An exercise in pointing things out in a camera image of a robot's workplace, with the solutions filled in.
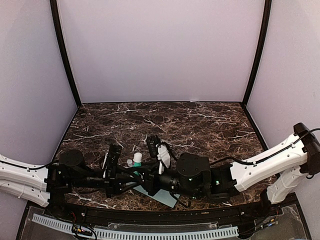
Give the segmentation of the white glue stick cap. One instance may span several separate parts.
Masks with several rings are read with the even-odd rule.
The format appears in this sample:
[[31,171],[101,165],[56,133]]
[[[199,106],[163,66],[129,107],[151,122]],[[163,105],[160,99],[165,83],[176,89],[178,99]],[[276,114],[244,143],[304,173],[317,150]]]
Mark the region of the white glue stick cap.
[[128,159],[127,160],[127,166],[129,167],[129,168],[131,168],[132,166],[133,166],[133,161],[131,160],[131,159]]

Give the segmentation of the green white glue stick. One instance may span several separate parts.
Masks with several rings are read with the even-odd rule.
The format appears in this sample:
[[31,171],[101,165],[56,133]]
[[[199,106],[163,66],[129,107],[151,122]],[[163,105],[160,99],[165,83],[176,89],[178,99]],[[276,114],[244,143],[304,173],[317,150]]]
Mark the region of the green white glue stick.
[[139,168],[142,166],[142,154],[140,152],[136,152],[133,156],[133,168]]

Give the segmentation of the teal green envelope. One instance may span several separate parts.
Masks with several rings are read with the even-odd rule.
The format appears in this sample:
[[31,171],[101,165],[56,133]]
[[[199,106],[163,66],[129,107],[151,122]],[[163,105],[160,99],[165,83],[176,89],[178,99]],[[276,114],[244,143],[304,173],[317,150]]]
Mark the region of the teal green envelope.
[[139,193],[146,195],[147,197],[150,197],[157,202],[160,202],[170,208],[174,208],[176,203],[178,202],[176,199],[174,199],[170,193],[166,190],[159,190],[154,196],[151,196],[148,194],[146,190],[142,188],[142,186],[136,186],[133,188],[134,190],[138,191]]

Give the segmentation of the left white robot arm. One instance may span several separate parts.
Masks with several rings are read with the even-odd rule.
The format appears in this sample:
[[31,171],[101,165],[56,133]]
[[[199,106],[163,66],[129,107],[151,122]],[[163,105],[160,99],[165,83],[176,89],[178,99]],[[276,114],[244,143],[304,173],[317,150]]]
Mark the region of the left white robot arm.
[[132,170],[116,164],[119,153],[109,154],[107,163],[101,169],[86,165],[79,150],[63,153],[58,161],[45,165],[24,163],[0,157],[0,190],[46,207],[60,218],[67,218],[70,206],[54,195],[69,193],[73,188],[105,189],[111,196],[121,194],[142,184],[143,180]]

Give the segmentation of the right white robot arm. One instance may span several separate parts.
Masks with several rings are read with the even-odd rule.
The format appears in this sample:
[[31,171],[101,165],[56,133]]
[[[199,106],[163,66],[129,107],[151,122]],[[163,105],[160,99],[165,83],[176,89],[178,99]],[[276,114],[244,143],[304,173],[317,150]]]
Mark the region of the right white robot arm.
[[155,149],[159,167],[154,173],[142,174],[145,186],[135,190],[160,201],[161,192],[213,202],[225,202],[251,186],[279,174],[279,178],[261,193],[262,201],[255,205],[255,213],[266,217],[275,204],[284,201],[307,176],[320,172],[320,143],[303,123],[294,125],[294,132],[280,144],[246,160],[225,157],[210,162],[207,157],[183,153],[174,170],[169,169],[169,152],[158,145]]

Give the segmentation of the black front table rail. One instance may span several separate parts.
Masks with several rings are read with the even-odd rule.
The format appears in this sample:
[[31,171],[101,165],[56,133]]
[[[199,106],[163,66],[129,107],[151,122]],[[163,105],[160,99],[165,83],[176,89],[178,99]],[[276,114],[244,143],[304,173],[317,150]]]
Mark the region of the black front table rail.
[[221,208],[182,211],[134,211],[106,209],[72,203],[53,204],[52,210],[61,218],[75,218],[76,223],[92,225],[142,224],[180,225],[218,222],[246,224],[277,213],[275,208],[263,208],[259,202]]

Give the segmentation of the left black frame post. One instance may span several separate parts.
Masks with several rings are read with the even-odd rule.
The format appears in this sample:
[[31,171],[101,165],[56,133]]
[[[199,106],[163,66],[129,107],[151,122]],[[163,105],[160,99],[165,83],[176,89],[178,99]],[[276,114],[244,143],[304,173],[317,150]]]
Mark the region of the left black frame post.
[[59,48],[61,60],[63,63],[64,71],[67,77],[67,81],[68,81],[74,102],[77,108],[79,108],[82,105],[82,102],[76,86],[76,82],[73,76],[71,64],[70,64],[68,53],[67,53],[67,48],[64,40],[62,24],[61,24],[59,9],[58,9],[58,1],[50,0],[49,3],[50,3],[50,9],[51,9],[51,15],[53,20],[56,40],[58,43],[58,48]]

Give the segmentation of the black frame post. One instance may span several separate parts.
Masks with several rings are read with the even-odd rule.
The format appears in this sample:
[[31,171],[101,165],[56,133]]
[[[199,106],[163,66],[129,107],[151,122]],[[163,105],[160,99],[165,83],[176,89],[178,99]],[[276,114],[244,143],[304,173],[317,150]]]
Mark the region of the black frame post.
[[77,108],[79,108],[82,105],[82,102],[76,86],[76,82],[73,76],[71,64],[70,64],[68,53],[67,53],[67,48],[64,40],[62,24],[61,24],[59,9],[58,9],[58,1],[50,0],[49,3],[50,3],[50,9],[51,9],[51,15],[53,20],[56,40],[58,43],[58,48],[59,48],[61,60],[63,63],[64,71],[67,77],[67,81],[68,81],[74,102]]
[[268,25],[269,25],[269,20],[270,20],[270,15],[271,15],[271,9],[272,9],[272,0],[265,0],[264,1],[264,8],[263,8],[263,14],[262,14],[262,20],[261,20],[261,26],[260,26],[260,32],[258,36],[258,41],[257,41],[257,46],[256,46],[256,51],[252,63],[252,68],[250,71],[248,83],[246,86],[246,90],[241,102],[242,108],[246,109],[247,105],[249,103],[251,93],[253,91],[253,87],[255,84],[255,80],[258,74],[258,69],[260,66],[263,50],[264,50],[264,45],[265,45],[265,40],[267,36],[267,31],[268,31]]

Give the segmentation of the right black frame post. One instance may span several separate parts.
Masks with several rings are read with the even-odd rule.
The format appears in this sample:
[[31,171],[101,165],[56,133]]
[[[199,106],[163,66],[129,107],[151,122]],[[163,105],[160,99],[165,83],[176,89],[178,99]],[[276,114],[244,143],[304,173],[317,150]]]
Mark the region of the right black frame post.
[[253,91],[253,87],[255,84],[255,80],[258,74],[258,69],[260,66],[263,50],[264,50],[264,45],[265,45],[265,40],[267,36],[267,31],[268,31],[268,25],[269,25],[269,20],[270,20],[270,15],[271,15],[271,9],[272,9],[272,0],[265,0],[264,1],[264,8],[263,8],[263,14],[262,14],[262,20],[261,20],[261,26],[260,26],[260,32],[258,36],[258,41],[257,41],[257,46],[256,46],[256,51],[252,63],[252,68],[250,71],[248,83],[246,86],[246,90],[241,102],[242,108],[246,109],[247,105],[249,103],[251,93]]

